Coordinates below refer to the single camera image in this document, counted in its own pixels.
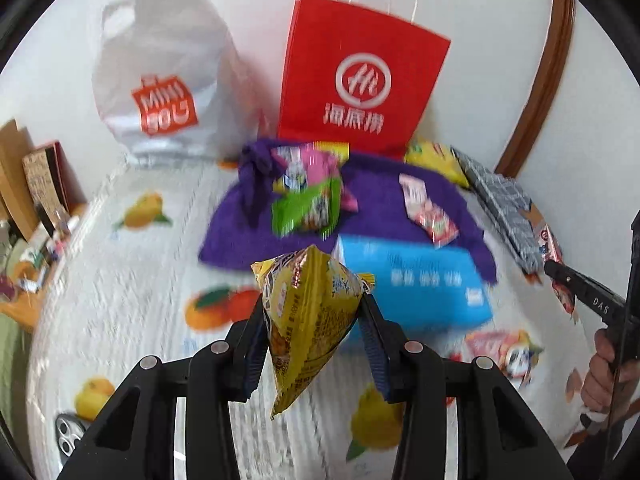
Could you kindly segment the person right hand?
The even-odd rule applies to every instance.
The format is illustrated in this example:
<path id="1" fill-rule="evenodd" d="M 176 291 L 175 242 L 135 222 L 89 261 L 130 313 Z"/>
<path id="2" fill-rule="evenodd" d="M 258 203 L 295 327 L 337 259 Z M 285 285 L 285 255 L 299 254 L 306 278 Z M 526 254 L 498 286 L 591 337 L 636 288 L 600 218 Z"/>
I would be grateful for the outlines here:
<path id="1" fill-rule="evenodd" d="M 614 408 L 613 422 L 620 420 L 628 411 L 631 397 L 639 383 L 639 362 L 629 360 L 620 368 L 617 382 L 610 365 L 616 362 L 612 342 L 606 336 L 606 329 L 600 328 L 594 334 L 596 353 L 589 361 L 580 397 L 589 411 L 608 414 Z"/>

